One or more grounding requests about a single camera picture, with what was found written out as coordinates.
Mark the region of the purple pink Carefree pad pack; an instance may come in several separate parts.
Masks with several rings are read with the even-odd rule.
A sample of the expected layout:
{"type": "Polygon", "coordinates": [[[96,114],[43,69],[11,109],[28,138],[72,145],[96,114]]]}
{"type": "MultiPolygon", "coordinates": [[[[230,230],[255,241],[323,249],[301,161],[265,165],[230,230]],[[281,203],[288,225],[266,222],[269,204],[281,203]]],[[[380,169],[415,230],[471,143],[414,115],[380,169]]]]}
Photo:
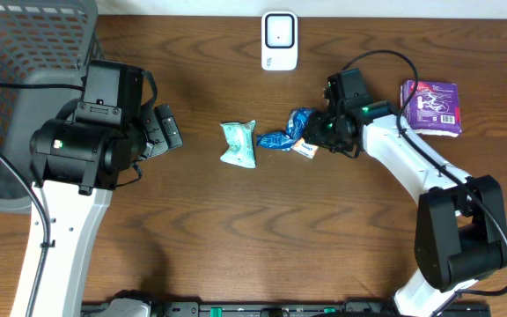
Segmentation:
{"type": "Polygon", "coordinates": [[[420,81],[403,117],[416,134],[457,137],[462,132],[458,86],[420,81]]]}

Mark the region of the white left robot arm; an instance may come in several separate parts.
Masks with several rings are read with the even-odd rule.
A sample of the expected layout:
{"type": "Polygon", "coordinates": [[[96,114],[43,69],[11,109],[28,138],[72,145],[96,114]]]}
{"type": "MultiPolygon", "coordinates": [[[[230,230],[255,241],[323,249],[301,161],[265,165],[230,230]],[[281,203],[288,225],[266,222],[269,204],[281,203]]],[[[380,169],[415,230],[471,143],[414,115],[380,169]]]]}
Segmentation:
{"type": "Polygon", "coordinates": [[[78,316],[100,223],[119,175],[182,145],[171,108],[143,101],[152,74],[90,62],[82,94],[30,140],[32,216],[14,316],[78,316]]]}

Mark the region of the blue snack wrapper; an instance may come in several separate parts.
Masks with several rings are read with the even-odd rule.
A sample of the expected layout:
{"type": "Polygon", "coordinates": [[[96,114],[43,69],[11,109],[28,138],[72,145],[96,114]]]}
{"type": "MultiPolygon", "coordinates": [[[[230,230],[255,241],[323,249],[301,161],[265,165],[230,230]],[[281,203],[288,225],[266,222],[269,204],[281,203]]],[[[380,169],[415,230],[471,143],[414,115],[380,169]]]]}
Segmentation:
{"type": "Polygon", "coordinates": [[[303,136],[313,112],[313,109],[305,107],[292,110],[284,131],[260,134],[256,137],[256,145],[272,150],[290,151],[303,136]]]}

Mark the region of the green wet wipe pack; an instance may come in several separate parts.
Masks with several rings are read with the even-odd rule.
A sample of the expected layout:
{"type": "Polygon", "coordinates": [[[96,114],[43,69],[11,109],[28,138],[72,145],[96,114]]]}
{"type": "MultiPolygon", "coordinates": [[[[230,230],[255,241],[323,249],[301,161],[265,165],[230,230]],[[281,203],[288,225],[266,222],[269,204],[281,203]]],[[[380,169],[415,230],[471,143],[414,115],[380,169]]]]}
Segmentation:
{"type": "Polygon", "coordinates": [[[228,149],[220,157],[224,163],[253,169],[256,167],[254,156],[253,132],[256,120],[247,123],[221,123],[228,149]]]}

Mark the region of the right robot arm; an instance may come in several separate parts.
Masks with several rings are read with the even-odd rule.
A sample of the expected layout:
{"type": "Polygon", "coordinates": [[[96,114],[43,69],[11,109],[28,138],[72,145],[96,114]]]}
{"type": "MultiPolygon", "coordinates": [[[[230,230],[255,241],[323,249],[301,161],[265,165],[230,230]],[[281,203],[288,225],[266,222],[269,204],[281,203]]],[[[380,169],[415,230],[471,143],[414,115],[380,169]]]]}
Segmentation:
{"type": "Polygon", "coordinates": [[[396,114],[374,101],[358,69],[327,80],[327,110],[307,123],[307,143],[380,162],[417,204],[417,270],[393,297],[396,313],[439,316],[478,281],[507,267],[507,225],[498,182],[451,165],[396,114]]]}

